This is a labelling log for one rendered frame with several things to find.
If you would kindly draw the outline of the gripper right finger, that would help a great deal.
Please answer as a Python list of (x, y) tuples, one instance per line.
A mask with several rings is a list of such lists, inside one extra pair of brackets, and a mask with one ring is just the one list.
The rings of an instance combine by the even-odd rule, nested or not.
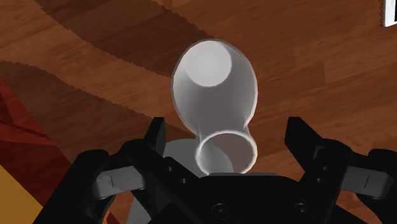
[(300, 117), (288, 118), (284, 143), (305, 172), (287, 224), (366, 224), (336, 204), (342, 190), (355, 193), (382, 224), (397, 224), (397, 151), (356, 153)]

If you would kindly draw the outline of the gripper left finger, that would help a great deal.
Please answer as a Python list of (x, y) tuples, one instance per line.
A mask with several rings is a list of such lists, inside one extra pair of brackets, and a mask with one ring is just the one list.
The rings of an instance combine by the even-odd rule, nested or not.
[(148, 224), (195, 224), (181, 206), (198, 177), (165, 157), (164, 118), (155, 117), (142, 139), (123, 143), (113, 155), (81, 152), (33, 224), (102, 224), (118, 193), (132, 192), (149, 214)]

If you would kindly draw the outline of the white vase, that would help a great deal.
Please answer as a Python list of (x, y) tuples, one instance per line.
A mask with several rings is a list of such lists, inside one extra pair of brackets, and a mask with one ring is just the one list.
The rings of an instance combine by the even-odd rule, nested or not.
[(173, 71), (172, 100), (184, 126), (198, 139), (195, 162), (204, 174), (244, 174), (253, 167), (258, 149), (248, 124), (258, 84), (240, 50), (220, 39), (191, 45)]

